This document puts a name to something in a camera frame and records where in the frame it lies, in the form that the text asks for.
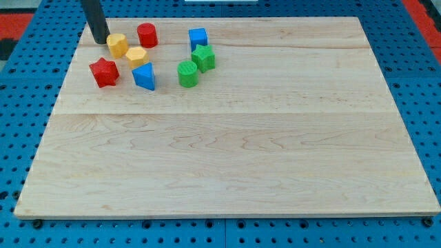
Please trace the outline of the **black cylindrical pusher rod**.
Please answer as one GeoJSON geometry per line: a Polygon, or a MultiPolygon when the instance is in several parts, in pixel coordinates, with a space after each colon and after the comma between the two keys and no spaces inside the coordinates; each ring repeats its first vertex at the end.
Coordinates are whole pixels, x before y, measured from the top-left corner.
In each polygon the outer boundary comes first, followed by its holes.
{"type": "Polygon", "coordinates": [[[99,0],[80,0],[90,31],[97,44],[106,44],[110,30],[99,0]]]}

